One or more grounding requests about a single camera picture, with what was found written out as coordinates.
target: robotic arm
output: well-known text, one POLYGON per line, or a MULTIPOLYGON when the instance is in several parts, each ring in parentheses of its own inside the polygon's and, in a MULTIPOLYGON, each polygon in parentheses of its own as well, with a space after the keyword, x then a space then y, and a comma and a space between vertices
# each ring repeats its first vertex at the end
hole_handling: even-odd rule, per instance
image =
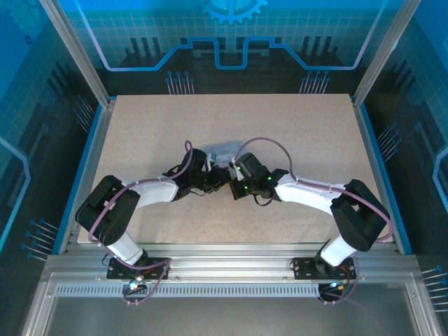
MULTIPOLYGON (((189 153, 179 166, 164 173, 159 181, 137 183, 126 189, 94 230, 93 237, 126 265, 143 269, 150 264, 147 253, 126 232, 135 209, 158 202, 174 202, 188 195, 193 188, 212 193, 230 183, 235 200, 252 195, 255 199, 262 197, 270 202, 296 202, 333 216, 339 234, 327 241, 315 257, 316 268, 322 274, 328 274, 329 269, 341 265, 357 251, 369 251, 386 224, 371 208, 343 193, 344 190, 354 193, 387 214, 360 181, 331 185, 297 180, 283 169, 270 172, 252 153, 233 160, 227 167, 219 167, 210 155, 195 148, 190 164, 188 158, 189 153)), ((104 177, 77 211, 76 221, 91 230, 112 197, 128 185, 114 176, 104 177)))

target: black bracket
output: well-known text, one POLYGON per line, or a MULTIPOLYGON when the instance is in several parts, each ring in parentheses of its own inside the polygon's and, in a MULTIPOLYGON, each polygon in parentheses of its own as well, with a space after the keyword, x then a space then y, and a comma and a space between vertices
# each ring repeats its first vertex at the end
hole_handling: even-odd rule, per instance
POLYGON ((347 273, 341 266, 350 270, 350 280, 356 278, 355 265, 352 258, 347 258, 339 267, 327 267, 326 274, 319 271, 315 258, 294 258, 289 268, 294 272, 294 280, 345 280, 347 273))
MULTIPOLYGON (((166 258, 148 258, 146 260, 147 265, 156 264, 166 258)), ((163 264, 155 269, 151 269, 147 271, 137 271, 135 269, 130 269, 120 262, 118 262, 115 258, 111 258, 109 260, 109 266, 107 269, 107 279, 113 280, 132 280, 135 276, 142 274, 145 280, 158 280, 163 273, 163 269, 166 265, 163 264)), ((165 275, 162 277, 162 280, 168 279, 169 269, 165 272, 165 275)))

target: table top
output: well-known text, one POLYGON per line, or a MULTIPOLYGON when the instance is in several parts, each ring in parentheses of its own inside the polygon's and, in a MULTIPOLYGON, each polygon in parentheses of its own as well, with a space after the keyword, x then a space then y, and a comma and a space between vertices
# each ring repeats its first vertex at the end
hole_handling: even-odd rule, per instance
MULTIPOLYGON (((93 186, 109 174, 125 181, 161 175, 181 163, 186 139, 206 148, 253 137, 282 143, 298 176, 330 183, 359 179, 378 196, 347 94, 119 96, 93 186)), ((247 150, 271 171, 288 168, 272 143, 256 141, 247 150)), ((281 243, 322 242, 337 227, 332 216, 301 204, 234 201, 225 186, 205 197, 137 209, 128 231, 140 243, 281 243)), ((78 242, 87 242, 85 230, 78 242)))

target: gray floor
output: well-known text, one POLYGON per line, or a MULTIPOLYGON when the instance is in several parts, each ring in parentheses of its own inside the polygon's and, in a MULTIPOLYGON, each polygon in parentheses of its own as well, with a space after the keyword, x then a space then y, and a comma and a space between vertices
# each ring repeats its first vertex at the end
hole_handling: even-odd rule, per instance
POLYGON ((418 335, 401 287, 359 286, 352 298, 364 309, 314 298, 171 298, 139 307, 60 298, 45 335, 418 335))

